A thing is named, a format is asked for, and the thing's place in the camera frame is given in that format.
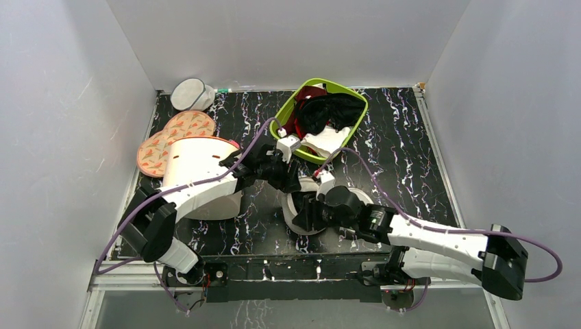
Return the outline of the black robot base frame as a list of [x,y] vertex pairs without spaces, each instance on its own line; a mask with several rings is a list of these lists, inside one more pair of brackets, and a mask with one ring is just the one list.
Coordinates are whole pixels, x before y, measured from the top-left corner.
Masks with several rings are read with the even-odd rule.
[[389,253],[207,256],[192,282],[168,267],[162,281],[187,310],[244,300],[358,300],[406,310],[431,283],[406,276]]

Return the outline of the green plastic basket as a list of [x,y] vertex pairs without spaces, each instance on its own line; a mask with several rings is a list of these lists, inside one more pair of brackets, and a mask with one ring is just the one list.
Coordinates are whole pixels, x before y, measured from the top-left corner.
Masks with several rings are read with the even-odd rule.
[[[343,86],[339,83],[336,83],[336,82],[333,82],[333,81],[330,81],[327,79],[323,79],[323,78],[311,78],[309,80],[306,80],[285,101],[284,105],[278,110],[278,112],[275,115],[276,120],[274,122],[272,122],[270,124],[270,127],[269,127],[270,133],[274,138],[276,138],[276,139],[280,138],[278,133],[277,133],[277,130],[281,127],[284,128],[285,123],[287,122],[289,116],[291,115],[291,112],[292,112],[294,105],[295,105],[294,96],[299,92],[299,90],[304,86],[315,86],[315,85],[320,85],[320,84],[322,84],[323,87],[326,89],[327,94],[346,93],[346,94],[358,97],[361,100],[366,102],[366,108],[365,108],[363,114],[361,115],[361,117],[359,118],[359,120],[357,121],[355,126],[350,127],[351,133],[349,134],[349,137],[343,143],[343,147],[346,146],[346,144],[349,142],[351,137],[354,135],[354,132],[359,128],[359,125],[361,124],[362,120],[365,118],[365,116],[368,112],[368,108],[369,108],[368,101],[364,98],[364,96],[362,96],[360,93],[356,92],[354,89]],[[298,157],[300,157],[304,160],[307,160],[309,162],[312,162],[312,163],[315,163],[318,165],[322,164],[325,160],[327,160],[327,159],[318,157],[311,149],[308,149],[307,147],[304,147],[304,146],[301,146],[297,151],[295,151],[295,155],[297,155]]]

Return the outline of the black lace bra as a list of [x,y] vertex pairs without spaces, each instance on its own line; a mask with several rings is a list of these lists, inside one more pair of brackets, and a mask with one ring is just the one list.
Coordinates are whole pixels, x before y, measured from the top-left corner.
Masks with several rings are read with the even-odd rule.
[[327,112],[326,126],[336,130],[355,126],[366,108],[365,101],[346,93],[328,94],[314,98],[314,101],[320,101],[321,109]]

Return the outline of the white folded garment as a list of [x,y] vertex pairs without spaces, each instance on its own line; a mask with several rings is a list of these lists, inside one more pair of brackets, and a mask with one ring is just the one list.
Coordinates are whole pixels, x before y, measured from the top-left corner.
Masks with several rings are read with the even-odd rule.
[[311,149],[318,157],[327,159],[343,146],[350,133],[350,127],[336,130],[327,125],[318,134],[306,134],[301,140],[301,145]]

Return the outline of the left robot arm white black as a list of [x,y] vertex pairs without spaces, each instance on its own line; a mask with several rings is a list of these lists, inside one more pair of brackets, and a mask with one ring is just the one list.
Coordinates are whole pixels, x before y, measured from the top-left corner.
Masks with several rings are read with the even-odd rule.
[[146,263],[172,268],[188,285],[204,277],[203,258],[174,236],[175,225],[186,215],[221,197],[233,195],[264,180],[285,193],[301,188],[298,163],[292,159],[297,144],[263,144],[236,150],[227,157],[194,166],[202,179],[182,185],[140,188],[130,202],[117,234]]

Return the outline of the dark red garment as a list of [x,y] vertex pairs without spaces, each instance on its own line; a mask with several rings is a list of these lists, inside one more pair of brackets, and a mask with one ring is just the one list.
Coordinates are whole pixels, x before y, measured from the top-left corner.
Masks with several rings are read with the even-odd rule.
[[295,105],[285,123],[284,129],[289,134],[303,138],[307,134],[319,134],[328,122],[327,112],[321,109],[321,102],[314,98],[326,96],[322,84],[304,86],[294,96]]

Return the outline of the beige mesh cylindrical laundry bag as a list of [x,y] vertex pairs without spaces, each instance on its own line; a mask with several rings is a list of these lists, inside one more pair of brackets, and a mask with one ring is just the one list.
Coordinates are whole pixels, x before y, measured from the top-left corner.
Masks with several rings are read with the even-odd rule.
[[[316,193],[317,183],[311,177],[300,177],[301,190],[295,193]],[[286,193],[282,202],[284,220],[291,229],[291,194]],[[371,212],[379,206],[362,190],[354,187],[336,186],[332,188],[321,200],[324,204],[338,209],[344,216],[344,222],[340,226],[358,232],[370,222]]]

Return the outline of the floral peach bra wash bag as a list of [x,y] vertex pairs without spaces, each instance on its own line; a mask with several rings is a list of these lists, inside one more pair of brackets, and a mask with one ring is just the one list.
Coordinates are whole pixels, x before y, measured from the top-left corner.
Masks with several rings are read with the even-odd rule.
[[162,178],[174,142],[183,138],[212,136],[215,127],[216,123],[205,112],[186,110],[178,113],[162,130],[140,145],[136,155],[139,171],[145,176]]

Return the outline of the white grey-trimmed mesh bag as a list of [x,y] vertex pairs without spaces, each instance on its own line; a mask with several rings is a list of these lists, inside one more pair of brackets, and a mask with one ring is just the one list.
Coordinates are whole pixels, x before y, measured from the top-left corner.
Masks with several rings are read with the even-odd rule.
[[178,111],[209,108],[216,96],[216,89],[199,78],[189,78],[180,82],[170,96],[171,105]]

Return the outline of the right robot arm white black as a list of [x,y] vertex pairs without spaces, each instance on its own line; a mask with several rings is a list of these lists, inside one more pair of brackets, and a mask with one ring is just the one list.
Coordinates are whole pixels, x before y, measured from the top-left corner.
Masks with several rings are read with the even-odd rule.
[[497,224],[488,233],[429,229],[426,221],[407,220],[397,210],[373,204],[356,188],[335,186],[327,194],[290,193],[283,203],[285,220],[298,234],[311,235],[334,226],[349,228],[359,239],[391,246],[379,269],[367,270],[371,284],[402,284],[419,278],[452,279],[481,286],[507,300],[523,297],[528,252]]

